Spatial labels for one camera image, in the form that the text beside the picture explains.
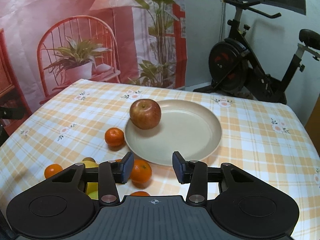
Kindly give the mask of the large yellow lemon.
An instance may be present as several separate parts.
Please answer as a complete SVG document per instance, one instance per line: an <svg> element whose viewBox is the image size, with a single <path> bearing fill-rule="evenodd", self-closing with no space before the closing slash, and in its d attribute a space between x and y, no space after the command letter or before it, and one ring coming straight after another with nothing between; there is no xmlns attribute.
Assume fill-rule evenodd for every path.
<svg viewBox="0 0 320 240"><path fill-rule="evenodd" d="M83 160L82 163L85 165L85 168L96 168L99 167L99 165L93 161L89 160Z"/></svg>

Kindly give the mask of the red apple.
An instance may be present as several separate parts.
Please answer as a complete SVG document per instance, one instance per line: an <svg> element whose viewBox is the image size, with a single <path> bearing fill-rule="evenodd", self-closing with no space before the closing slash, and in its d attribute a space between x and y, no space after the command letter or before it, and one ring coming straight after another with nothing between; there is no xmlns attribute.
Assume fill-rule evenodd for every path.
<svg viewBox="0 0 320 240"><path fill-rule="evenodd" d="M140 129L155 128L161 120L160 105L151 99L136 100L129 110L131 122Z"/></svg>

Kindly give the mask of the mandarin left of plate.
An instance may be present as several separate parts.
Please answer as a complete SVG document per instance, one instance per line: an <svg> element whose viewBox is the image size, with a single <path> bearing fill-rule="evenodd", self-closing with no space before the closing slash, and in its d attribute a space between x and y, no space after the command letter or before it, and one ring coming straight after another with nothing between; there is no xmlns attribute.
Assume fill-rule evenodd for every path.
<svg viewBox="0 0 320 240"><path fill-rule="evenodd" d="M110 147L121 146L125 141L124 132L117 127L109 128L105 132L104 138L105 138L105 142Z"/></svg>

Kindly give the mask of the red printed backdrop cloth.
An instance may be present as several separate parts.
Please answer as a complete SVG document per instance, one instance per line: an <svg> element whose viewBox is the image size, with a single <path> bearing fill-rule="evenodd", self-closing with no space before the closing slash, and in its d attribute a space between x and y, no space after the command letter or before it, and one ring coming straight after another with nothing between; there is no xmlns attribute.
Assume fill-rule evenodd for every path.
<svg viewBox="0 0 320 240"><path fill-rule="evenodd" d="M23 120L80 79L181 88L184 0L1 0L1 106Z"/></svg>

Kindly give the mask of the brown wooden door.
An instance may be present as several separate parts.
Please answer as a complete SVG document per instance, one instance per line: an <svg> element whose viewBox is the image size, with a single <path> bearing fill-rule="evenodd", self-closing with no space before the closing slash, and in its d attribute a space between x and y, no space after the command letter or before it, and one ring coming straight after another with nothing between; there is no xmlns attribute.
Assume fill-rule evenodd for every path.
<svg viewBox="0 0 320 240"><path fill-rule="evenodd" d="M316 145L319 141L319 98L312 110L312 113L306 123L305 129L312 140L313 144Z"/></svg>

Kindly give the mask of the small brown kiwi fruit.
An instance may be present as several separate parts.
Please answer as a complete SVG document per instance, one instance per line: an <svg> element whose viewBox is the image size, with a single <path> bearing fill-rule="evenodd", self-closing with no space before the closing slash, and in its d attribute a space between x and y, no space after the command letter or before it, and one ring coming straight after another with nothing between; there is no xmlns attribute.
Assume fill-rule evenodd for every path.
<svg viewBox="0 0 320 240"><path fill-rule="evenodd" d="M92 157L85 157L82 161L91 161L95 163L95 160Z"/></svg>

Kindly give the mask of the black exercise bike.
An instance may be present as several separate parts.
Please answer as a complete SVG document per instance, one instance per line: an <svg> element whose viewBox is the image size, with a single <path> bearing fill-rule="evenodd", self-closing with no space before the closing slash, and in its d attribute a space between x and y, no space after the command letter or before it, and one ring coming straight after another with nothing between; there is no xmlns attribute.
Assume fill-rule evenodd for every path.
<svg viewBox="0 0 320 240"><path fill-rule="evenodd" d="M299 32L300 42L292 60L281 80L264 72L253 49L245 39L249 25L244 30L239 29L242 12L252 11L266 18L281 17L281 13L273 15L254 8L260 4L259 0L244 2L242 0L223 0L235 6L236 12L230 26L229 35L223 41L215 44L209 55L208 65L212 77L210 85L197 88L199 93L222 92L239 98L257 99L259 101L286 104L285 91L296 71L303 72L305 66L301 63L303 54L308 52L315 60L319 60L319 34L309 29Z"/></svg>

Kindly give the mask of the yellow green lemon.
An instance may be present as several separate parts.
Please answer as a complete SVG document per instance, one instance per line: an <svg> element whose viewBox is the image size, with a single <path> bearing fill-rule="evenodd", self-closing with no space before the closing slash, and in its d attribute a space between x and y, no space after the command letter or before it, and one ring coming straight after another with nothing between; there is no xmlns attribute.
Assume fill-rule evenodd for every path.
<svg viewBox="0 0 320 240"><path fill-rule="evenodd" d="M88 182L86 194L93 200L98 200L98 183Z"/></svg>

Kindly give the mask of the beige round plate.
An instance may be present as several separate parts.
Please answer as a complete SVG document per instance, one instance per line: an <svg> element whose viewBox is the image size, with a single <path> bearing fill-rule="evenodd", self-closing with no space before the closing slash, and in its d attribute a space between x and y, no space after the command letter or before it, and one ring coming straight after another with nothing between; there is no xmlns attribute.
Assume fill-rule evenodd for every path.
<svg viewBox="0 0 320 240"><path fill-rule="evenodd" d="M140 129L131 120L124 128L129 149L154 164L171 166L172 154L180 152L185 160L203 160L222 139L222 127L208 108L184 100L158 102L162 117L153 129Z"/></svg>

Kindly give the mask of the small mandarin at edge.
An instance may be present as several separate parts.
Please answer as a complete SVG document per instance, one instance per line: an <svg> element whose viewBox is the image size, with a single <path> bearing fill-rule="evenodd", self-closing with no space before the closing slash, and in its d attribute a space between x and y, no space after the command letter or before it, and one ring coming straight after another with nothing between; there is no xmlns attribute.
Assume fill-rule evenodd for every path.
<svg viewBox="0 0 320 240"><path fill-rule="evenodd" d="M63 170L62 166L59 164L51 164L44 170L44 177L46 179L56 175Z"/></svg>

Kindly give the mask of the orange plaid tablecloth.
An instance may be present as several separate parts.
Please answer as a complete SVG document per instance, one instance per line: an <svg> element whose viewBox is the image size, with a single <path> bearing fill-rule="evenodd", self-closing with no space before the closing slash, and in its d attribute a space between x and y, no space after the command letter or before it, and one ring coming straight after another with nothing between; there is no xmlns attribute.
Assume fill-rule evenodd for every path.
<svg viewBox="0 0 320 240"><path fill-rule="evenodd" d="M210 109L221 122L222 139L206 163L232 163L290 195L300 210L293 238L319 239L319 156L289 106L88 80L45 103L1 146L1 210L44 180L50 164L121 158L127 147L108 149L104 134L124 128L129 107L140 98L186 100Z"/></svg>

